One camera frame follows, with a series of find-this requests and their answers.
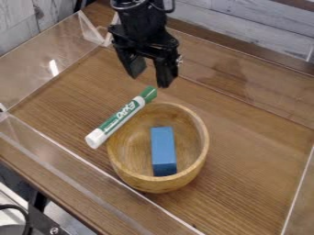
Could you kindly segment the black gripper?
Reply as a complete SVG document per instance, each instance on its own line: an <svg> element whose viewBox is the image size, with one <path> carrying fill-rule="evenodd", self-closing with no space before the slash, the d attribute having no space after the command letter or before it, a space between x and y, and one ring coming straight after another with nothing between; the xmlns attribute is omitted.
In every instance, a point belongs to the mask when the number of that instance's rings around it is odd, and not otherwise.
<svg viewBox="0 0 314 235"><path fill-rule="evenodd" d="M118 23L109 25L112 45L126 74L136 79L148 58L156 68L156 85L168 88L177 77L179 41L165 29L175 6L112 6Z"/></svg>

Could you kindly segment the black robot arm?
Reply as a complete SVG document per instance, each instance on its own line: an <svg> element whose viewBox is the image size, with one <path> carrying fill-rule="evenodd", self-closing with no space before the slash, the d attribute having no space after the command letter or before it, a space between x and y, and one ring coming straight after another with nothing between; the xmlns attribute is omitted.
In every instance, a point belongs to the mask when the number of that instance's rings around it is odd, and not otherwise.
<svg viewBox="0 0 314 235"><path fill-rule="evenodd" d="M110 24L112 46L126 74L136 79L145 69L145 58L153 61L156 85L168 88L177 77L179 40L165 29L166 9L162 0L110 0L120 22Z"/></svg>

